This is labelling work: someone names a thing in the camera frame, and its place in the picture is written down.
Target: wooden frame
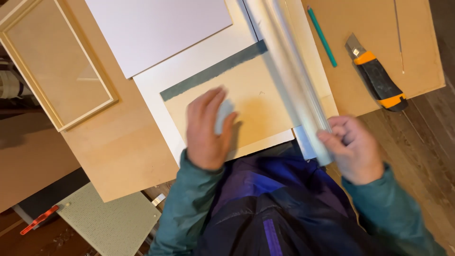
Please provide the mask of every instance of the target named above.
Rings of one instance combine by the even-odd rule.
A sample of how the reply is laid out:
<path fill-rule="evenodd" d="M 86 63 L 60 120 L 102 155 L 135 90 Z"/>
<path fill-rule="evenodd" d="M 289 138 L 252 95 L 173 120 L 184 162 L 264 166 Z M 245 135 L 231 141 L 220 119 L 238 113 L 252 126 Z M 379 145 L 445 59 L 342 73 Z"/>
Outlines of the wooden frame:
<path fill-rule="evenodd" d="M 71 127 L 74 127 L 78 123 L 82 122 L 83 120 L 91 117 L 98 111 L 105 109 L 109 105 L 115 103 L 118 98 L 115 94 L 114 90 L 112 89 L 109 80 L 107 79 L 106 75 L 102 71 L 100 64 L 97 61 L 97 58 L 93 54 L 91 48 L 89 47 L 88 43 L 85 40 L 84 35 L 82 34 L 81 30 L 77 22 L 74 20 L 71 11 L 68 9 L 64 0 L 54 0 L 54 3 L 57 5 L 60 13 L 64 17 L 69 29 L 71 30 L 72 34 L 74 35 L 75 39 L 77 40 L 79 46 L 81 47 L 82 51 L 84 52 L 87 60 L 93 70 L 95 71 L 96 75 L 98 76 L 101 84 L 103 85 L 109 99 L 102 104 L 98 105 L 97 107 L 93 108 L 92 110 L 84 113 L 83 115 L 77 117 L 76 119 L 70 122 L 63 122 L 62 119 L 59 117 L 57 111 L 52 106 L 52 102 L 48 99 L 45 95 L 43 90 L 41 89 L 38 81 L 34 78 L 33 74 L 31 73 L 30 69 L 27 67 L 27 64 L 24 63 L 22 60 L 20 53 L 16 50 L 15 46 L 11 42 L 10 38 L 8 37 L 8 30 L 11 29 L 14 25 L 16 25 L 23 17 L 25 17 L 33 8 L 35 8 L 42 0 L 22 0 L 5 18 L 0 20 L 0 42 L 10 55 L 11 59 L 14 61 L 15 65 L 19 69 L 19 71 L 24 76 L 25 81 L 30 86 L 33 94 L 36 96 L 38 101 L 40 102 L 41 106 L 43 107 L 44 111 L 51 119 L 52 123 L 54 124 L 55 128 L 61 132 L 64 130 L 68 130 Z"/>

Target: right hand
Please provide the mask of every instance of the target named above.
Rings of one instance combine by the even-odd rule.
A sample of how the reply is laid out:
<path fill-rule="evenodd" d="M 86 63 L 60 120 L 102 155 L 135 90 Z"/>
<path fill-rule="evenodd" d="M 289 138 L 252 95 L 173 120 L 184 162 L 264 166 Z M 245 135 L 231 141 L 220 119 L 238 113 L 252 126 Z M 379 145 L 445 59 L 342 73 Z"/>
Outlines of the right hand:
<path fill-rule="evenodd" d="M 318 138 L 334 154 L 344 178 L 354 185 L 380 179 L 384 166 L 373 135 L 354 117 L 331 117 L 328 121 L 333 133 L 319 131 Z"/>

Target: green pencil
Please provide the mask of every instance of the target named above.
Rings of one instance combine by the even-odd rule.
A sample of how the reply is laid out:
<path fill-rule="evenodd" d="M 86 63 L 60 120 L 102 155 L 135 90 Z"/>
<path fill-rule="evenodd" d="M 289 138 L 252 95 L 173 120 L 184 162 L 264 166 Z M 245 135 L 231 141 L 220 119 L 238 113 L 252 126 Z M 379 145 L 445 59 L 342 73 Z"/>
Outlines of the green pencil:
<path fill-rule="evenodd" d="M 337 62 L 335 61 L 334 55 L 332 54 L 332 51 L 330 50 L 327 40 L 325 40 L 324 34 L 322 33 L 321 27 L 319 26 L 316 16 L 314 16 L 313 9 L 311 9 L 311 7 L 309 5 L 308 5 L 308 14 L 310 15 L 311 21 L 313 22 L 314 28 L 318 32 L 319 38 L 321 39 L 322 45 L 324 46 L 324 49 L 327 52 L 327 55 L 329 56 L 332 66 L 336 67 Z"/>

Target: left hand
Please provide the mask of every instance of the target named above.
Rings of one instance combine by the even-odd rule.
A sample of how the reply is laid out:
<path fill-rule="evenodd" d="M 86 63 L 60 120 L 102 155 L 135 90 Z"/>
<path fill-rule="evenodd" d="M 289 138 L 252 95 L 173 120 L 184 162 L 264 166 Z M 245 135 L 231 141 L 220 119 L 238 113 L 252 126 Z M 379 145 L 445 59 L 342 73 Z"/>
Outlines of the left hand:
<path fill-rule="evenodd" d="M 229 153 L 232 126 L 237 113 L 228 115 L 224 119 L 222 133 L 215 134 L 218 108 L 225 97 L 226 91 L 218 87 L 199 96 L 187 107 L 187 156 L 201 169 L 220 169 Z"/>

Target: teal sleeve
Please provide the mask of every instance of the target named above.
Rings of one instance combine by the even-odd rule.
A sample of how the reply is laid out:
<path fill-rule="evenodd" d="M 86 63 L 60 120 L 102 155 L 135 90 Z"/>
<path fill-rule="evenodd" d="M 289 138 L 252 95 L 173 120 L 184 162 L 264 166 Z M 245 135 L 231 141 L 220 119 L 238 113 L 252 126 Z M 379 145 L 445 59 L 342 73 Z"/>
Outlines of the teal sleeve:
<path fill-rule="evenodd" d="M 356 186 L 343 179 L 352 196 L 359 223 L 399 255 L 446 255 L 425 228 L 417 202 L 398 185 L 388 164 L 382 178 Z"/>
<path fill-rule="evenodd" d="M 223 169 L 208 171 L 194 166 L 182 152 L 177 180 L 166 198 L 149 256 L 190 255 L 196 247 L 215 196 Z"/>

